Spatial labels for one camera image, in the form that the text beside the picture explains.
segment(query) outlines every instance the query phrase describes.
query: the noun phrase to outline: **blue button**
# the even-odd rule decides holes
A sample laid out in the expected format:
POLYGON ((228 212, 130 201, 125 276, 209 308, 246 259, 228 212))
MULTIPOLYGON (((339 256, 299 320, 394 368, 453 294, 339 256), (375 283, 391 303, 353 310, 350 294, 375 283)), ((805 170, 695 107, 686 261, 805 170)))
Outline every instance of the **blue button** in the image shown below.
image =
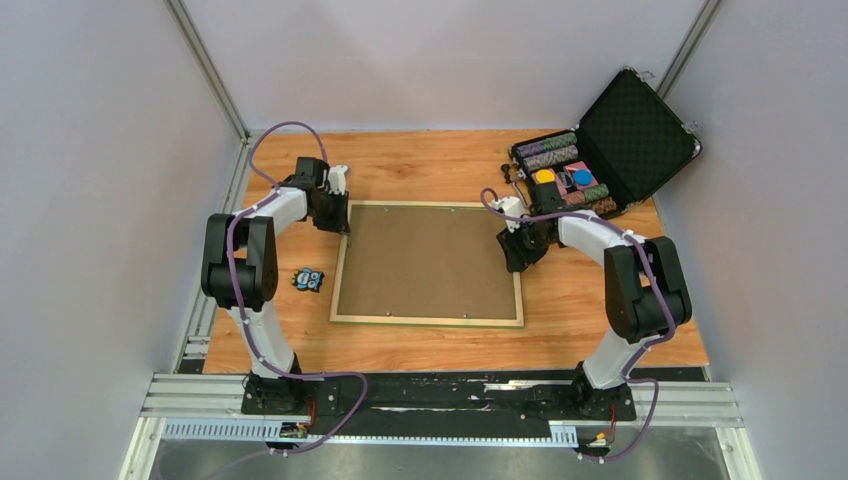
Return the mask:
POLYGON ((574 177, 574 182, 581 187, 589 185, 594 180, 588 170, 577 170, 572 174, 572 177, 574 177))

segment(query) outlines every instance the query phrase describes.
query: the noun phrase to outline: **brown board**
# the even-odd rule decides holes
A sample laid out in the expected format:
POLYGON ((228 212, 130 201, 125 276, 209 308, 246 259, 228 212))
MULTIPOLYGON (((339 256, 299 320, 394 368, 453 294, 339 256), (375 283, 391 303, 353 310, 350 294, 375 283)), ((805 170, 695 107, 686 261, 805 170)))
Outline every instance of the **brown board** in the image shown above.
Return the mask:
POLYGON ((351 202, 330 321, 522 327, 517 273, 479 204, 351 202))

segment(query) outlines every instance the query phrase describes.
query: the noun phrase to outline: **white backdrop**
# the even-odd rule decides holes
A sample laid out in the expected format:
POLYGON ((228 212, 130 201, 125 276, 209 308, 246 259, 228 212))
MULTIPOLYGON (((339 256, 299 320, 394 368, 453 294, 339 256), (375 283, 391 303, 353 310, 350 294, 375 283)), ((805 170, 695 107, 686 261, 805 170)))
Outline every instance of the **white backdrop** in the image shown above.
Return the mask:
POLYGON ((161 1, 0 6, 0 477, 118 475, 238 142, 161 1))
POLYGON ((842 0, 726 2, 669 97, 704 154, 657 200, 769 480, 845 478, 846 25, 842 0))
POLYGON ((702 0, 185 0, 252 129, 571 126, 668 68, 702 0))

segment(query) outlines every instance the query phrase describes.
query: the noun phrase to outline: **wooden table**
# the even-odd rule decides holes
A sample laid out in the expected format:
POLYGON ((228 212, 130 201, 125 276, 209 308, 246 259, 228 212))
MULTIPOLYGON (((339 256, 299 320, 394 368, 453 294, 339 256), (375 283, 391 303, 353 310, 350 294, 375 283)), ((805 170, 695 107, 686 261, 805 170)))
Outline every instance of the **wooden table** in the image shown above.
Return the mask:
MULTIPOLYGON (((480 189, 512 195, 499 166, 512 143, 548 130, 421 131, 323 135, 331 164, 351 166, 348 189, 356 200, 478 201, 480 189)), ((309 134, 268 137, 256 165, 276 179, 294 170, 298 156, 320 156, 309 134)), ((245 205, 268 192, 252 175, 245 205)), ((615 220, 647 237, 662 235, 646 202, 615 220)), ((520 330, 330 324, 330 299, 340 237, 311 222, 296 223, 277 239, 280 287, 274 298, 289 343, 304 371, 488 370, 572 368, 607 329, 603 270, 574 249, 550 249, 522 273, 525 327, 520 330), (324 271, 321 292, 289 285, 294 270, 324 271)), ((694 321, 672 342, 657 346, 641 365, 704 365, 694 321)), ((250 357, 229 316, 219 311, 205 373, 247 372, 250 357)))

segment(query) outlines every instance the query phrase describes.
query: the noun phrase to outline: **yellow button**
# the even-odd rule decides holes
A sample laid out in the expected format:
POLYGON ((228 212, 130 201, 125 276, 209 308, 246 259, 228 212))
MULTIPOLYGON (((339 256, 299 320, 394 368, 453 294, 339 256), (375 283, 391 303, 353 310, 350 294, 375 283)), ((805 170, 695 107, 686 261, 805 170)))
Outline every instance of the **yellow button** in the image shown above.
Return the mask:
POLYGON ((533 174, 533 178, 536 179, 536 183, 550 183, 553 182, 556 177, 554 177, 554 172, 550 169, 539 170, 535 174, 533 174))

